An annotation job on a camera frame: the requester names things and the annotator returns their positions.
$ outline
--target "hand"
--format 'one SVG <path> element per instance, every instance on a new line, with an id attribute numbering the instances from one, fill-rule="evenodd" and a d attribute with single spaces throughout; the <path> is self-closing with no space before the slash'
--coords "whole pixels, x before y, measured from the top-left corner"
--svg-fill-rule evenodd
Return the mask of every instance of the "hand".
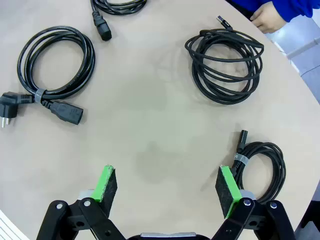
<path id="1" fill-rule="evenodd" d="M 272 1 L 259 7 L 250 20 L 264 34 L 274 33 L 287 23 L 279 15 Z"/>

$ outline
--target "beige table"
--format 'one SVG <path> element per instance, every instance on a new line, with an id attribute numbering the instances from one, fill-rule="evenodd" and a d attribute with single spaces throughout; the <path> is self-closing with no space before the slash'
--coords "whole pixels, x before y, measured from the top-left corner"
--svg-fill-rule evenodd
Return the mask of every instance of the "beige table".
<path id="1" fill-rule="evenodd" d="M 221 27 L 217 15 L 265 44 L 258 89 L 233 106 L 200 93 L 184 49 L 199 30 Z M 296 228 L 319 181 L 320 107 L 277 48 L 223 0 L 150 0 L 139 14 L 105 18 L 113 31 L 109 42 L 97 34 L 89 0 L 2 3 L 0 92 L 25 92 L 18 55 L 47 27 L 69 25 L 86 34 L 96 67 L 84 91 L 67 100 L 84 108 L 79 126 L 30 104 L 1 130 L 0 209 L 35 239 L 51 201 L 73 203 L 112 164 L 118 192 L 110 217 L 126 237 L 189 231 L 211 237 L 223 222 L 217 168 L 232 164 L 238 132 L 246 129 L 248 143 L 271 141 L 283 150 L 287 178 L 277 199 Z M 37 62 L 39 86 L 62 86 L 82 56 L 71 42 L 52 46 Z M 244 186 L 259 196 L 271 171 L 269 159 L 254 157 Z M 79 239 L 90 239 L 85 236 Z M 244 231 L 240 239 L 255 236 Z"/>

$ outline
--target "coiled cable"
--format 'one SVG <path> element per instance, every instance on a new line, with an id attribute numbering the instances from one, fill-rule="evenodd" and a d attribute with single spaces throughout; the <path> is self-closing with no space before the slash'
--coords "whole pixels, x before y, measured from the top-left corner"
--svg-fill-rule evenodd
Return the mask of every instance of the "coiled cable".
<path id="1" fill-rule="evenodd" d="M 111 15 L 129 15 L 139 12 L 146 5 L 147 0 L 132 0 L 124 3 L 109 3 L 107 0 L 90 0 L 90 3 L 94 25 L 101 39 L 108 41 L 112 38 L 111 30 L 98 9 Z"/>
<path id="2" fill-rule="evenodd" d="M 256 141 L 245 145 L 247 134 L 247 131 L 241 131 L 239 143 L 237 146 L 237 155 L 240 154 L 250 159 L 257 154 L 263 154 L 270 158 L 272 161 L 273 174 L 271 183 L 267 191 L 257 200 L 259 203 L 265 204 L 277 197 L 285 183 L 286 164 L 284 161 L 284 155 L 281 149 L 272 142 Z M 239 189 L 244 189 L 242 178 L 245 166 L 246 165 L 242 161 L 235 160 L 231 168 L 234 180 L 236 181 Z"/>
<path id="3" fill-rule="evenodd" d="M 133 0 L 124 3 L 109 3 L 107 0 L 90 0 L 92 11 L 101 11 L 111 15 L 129 15 L 139 12 L 147 0 Z"/>
<path id="4" fill-rule="evenodd" d="M 81 47 L 83 51 L 81 66 L 75 76 L 64 86 L 54 90 L 39 88 L 33 77 L 35 63 L 38 56 L 47 47 L 59 41 L 72 41 Z M 4 93 L 0 98 L 0 117 L 9 123 L 10 119 L 17 116 L 19 104 L 37 102 L 51 110 L 61 120 L 76 125 L 79 124 L 83 109 L 53 100 L 67 98 L 81 90 L 89 82 L 95 63 L 95 50 L 90 39 L 77 29 L 70 26 L 54 26 L 38 32 L 23 47 L 17 61 L 17 75 L 20 83 L 31 95 L 12 92 Z"/>
<path id="5" fill-rule="evenodd" d="M 221 16 L 218 17 L 218 20 L 225 29 L 201 30 L 200 34 L 190 38 L 184 47 L 192 58 L 192 77 L 199 90 L 216 103 L 238 104 L 246 100 L 258 87 L 263 68 L 261 55 L 264 52 L 264 45 L 243 32 L 233 30 Z M 227 59 L 206 55 L 208 49 L 217 44 L 236 50 L 242 58 Z M 243 77 L 225 74 L 204 64 L 205 59 L 222 63 L 244 62 L 248 73 Z M 224 83 L 246 82 L 246 85 L 242 90 L 235 91 L 211 79 Z"/>

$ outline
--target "person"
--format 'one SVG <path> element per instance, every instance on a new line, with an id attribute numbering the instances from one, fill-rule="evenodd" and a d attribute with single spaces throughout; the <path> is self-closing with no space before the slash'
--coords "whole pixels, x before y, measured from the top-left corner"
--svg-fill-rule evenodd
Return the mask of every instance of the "person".
<path id="1" fill-rule="evenodd" d="M 226 0 L 264 34 L 274 33 L 291 19 L 302 15 L 311 18 L 320 0 Z"/>

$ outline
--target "cable connector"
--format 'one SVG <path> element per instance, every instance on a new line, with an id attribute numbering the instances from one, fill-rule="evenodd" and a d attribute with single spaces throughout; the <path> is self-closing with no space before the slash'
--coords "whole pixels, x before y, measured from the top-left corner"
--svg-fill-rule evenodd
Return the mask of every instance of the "cable connector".
<path id="1" fill-rule="evenodd" d="M 94 11 L 92 13 L 93 22 L 96 26 L 96 29 L 98 30 L 98 33 L 101 36 L 101 39 L 103 41 L 108 41 L 112 38 L 111 30 L 104 18 L 100 15 L 98 11 Z"/>
<path id="2" fill-rule="evenodd" d="M 221 25 L 227 30 L 233 30 L 232 26 L 222 18 L 222 16 L 217 16 L 216 19 L 221 23 Z"/>
<path id="3" fill-rule="evenodd" d="M 64 102 L 43 100 L 41 104 L 59 119 L 75 125 L 80 123 L 84 113 L 82 108 Z"/>
<path id="4" fill-rule="evenodd" d="M 236 152 L 241 153 L 246 146 L 246 140 L 247 140 L 248 131 L 242 130 L 240 133 L 238 145 L 236 146 Z"/>
<path id="5" fill-rule="evenodd" d="M 10 124 L 18 114 L 18 105 L 32 104 L 34 98 L 29 94 L 17 94 L 14 92 L 5 92 L 0 97 L 0 117 L 2 118 L 2 128 Z"/>

